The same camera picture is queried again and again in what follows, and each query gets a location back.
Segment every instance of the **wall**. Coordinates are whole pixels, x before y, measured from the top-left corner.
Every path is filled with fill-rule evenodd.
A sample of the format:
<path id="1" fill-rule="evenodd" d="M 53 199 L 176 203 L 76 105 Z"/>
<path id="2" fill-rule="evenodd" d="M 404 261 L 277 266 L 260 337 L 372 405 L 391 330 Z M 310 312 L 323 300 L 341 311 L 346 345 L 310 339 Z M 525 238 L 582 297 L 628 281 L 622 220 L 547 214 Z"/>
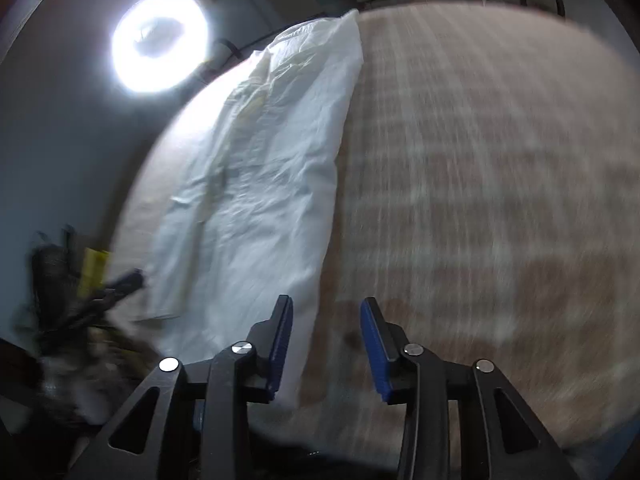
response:
<path id="1" fill-rule="evenodd" d="M 30 300 L 26 256 L 34 233 L 65 223 L 98 237 L 107 212 L 157 134 L 178 92 L 128 95 L 116 81 L 110 37 L 137 0 L 44 0 L 0 64 L 0 337 Z"/>
<path id="2" fill-rule="evenodd" d="M 604 0 L 564 0 L 568 19 L 590 29 L 640 72 L 640 53 Z"/>

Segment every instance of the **yellow object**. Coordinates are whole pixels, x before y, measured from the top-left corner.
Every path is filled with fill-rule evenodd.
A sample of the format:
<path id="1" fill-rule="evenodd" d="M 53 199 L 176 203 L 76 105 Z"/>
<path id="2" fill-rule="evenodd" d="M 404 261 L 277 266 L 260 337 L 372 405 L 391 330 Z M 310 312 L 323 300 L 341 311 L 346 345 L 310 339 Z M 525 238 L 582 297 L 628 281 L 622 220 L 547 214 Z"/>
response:
<path id="1" fill-rule="evenodd" d="M 95 251 L 90 248 L 84 250 L 82 261 L 82 275 L 78 284 L 78 298 L 84 300 L 96 289 L 102 286 L 104 268 L 107 265 L 109 251 Z"/>

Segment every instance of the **metal screw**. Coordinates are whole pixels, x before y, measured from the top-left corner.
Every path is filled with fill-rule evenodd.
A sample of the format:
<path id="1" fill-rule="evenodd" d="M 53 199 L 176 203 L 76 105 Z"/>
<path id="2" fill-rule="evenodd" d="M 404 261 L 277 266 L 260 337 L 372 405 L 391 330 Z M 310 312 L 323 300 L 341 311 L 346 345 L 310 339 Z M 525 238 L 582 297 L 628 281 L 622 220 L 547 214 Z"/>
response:
<path id="1" fill-rule="evenodd" d="M 231 345 L 234 354 L 248 354 L 254 346 L 248 341 L 238 341 Z"/>
<path id="2" fill-rule="evenodd" d="M 489 361 L 489 359 L 480 359 L 476 363 L 476 368 L 481 372 L 488 374 L 489 372 L 493 372 L 495 367 L 494 367 L 494 364 L 491 361 Z"/>
<path id="3" fill-rule="evenodd" d="M 424 348 L 418 343 L 408 343 L 404 345 L 404 353 L 407 355 L 421 355 L 424 352 Z"/>
<path id="4" fill-rule="evenodd" d="M 158 365 L 163 372 L 173 372 L 180 365 L 180 361 L 175 357 L 162 359 Z"/>

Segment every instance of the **bright light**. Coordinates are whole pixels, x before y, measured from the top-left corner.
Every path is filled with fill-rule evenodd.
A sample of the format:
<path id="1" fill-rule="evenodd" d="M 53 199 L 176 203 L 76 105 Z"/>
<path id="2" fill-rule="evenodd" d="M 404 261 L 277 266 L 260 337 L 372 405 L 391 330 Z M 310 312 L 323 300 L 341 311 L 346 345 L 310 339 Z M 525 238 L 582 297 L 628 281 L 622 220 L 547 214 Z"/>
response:
<path id="1" fill-rule="evenodd" d="M 159 20 L 175 20 L 178 35 L 167 51 L 145 55 L 140 52 L 141 39 Z M 116 72 L 136 92 L 171 88 L 205 60 L 207 36 L 207 20 L 193 0 L 140 0 L 113 33 L 111 53 Z"/>

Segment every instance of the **bed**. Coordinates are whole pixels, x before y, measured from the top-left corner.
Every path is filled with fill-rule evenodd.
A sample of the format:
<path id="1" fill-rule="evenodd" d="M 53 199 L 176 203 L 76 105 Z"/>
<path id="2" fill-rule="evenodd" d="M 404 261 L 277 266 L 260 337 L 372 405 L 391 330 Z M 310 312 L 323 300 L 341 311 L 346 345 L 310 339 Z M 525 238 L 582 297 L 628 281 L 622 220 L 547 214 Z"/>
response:
<path id="1" fill-rule="evenodd" d="M 254 426 L 397 461 L 403 410 L 372 384 L 366 296 L 440 357 L 495 361 L 562 446 L 627 420 L 640 404 L 638 74 L 588 31 L 533 10 L 415 4 L 358 26 L 364 65 L 298 406 L 258 407 Z M 120 216 L 110 277 L 144 266 L 205 133 L 159 137 Z M 144 302 L 112 321 L 144 338 L 153 323 L 131 320 Z"/>

